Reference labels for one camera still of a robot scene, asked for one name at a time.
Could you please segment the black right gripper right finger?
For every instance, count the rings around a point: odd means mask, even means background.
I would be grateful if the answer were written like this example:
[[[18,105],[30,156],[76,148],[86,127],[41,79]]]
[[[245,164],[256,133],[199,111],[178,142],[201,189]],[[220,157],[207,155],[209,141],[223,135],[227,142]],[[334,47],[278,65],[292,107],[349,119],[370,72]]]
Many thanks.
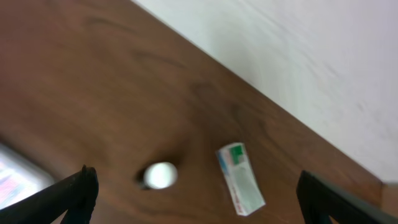
[[[397,218],[305,170],[296,194],[306,224],[397,224]]]

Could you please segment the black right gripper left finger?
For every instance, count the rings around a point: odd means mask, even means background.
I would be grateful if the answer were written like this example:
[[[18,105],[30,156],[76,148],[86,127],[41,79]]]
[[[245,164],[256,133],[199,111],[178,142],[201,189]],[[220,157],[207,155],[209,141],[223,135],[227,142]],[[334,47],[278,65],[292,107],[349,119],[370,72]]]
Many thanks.
[[[62,223],[87,224],[91,220],[99,192],[96,170],[81,171],[1,210],[3,224],[52,223],[64,215]]]

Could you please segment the black tube with white cap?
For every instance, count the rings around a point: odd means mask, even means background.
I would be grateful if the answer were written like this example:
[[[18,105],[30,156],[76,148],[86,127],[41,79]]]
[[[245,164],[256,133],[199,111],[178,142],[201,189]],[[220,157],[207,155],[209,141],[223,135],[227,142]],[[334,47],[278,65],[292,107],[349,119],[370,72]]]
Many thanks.
[[[142,189],[166,189],[176,183],[177,168],[170,162],[156,162],[143,168],[137,174],[135,181]]]

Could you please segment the white green medicine box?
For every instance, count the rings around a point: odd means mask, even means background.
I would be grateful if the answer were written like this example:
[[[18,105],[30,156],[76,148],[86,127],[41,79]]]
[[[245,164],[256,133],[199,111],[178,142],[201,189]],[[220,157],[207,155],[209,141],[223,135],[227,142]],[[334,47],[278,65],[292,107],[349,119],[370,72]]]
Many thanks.
[[[248,216],[266,202],[256,182],[242,142],[228,144],[216,152],[233,205],[239,216]]]

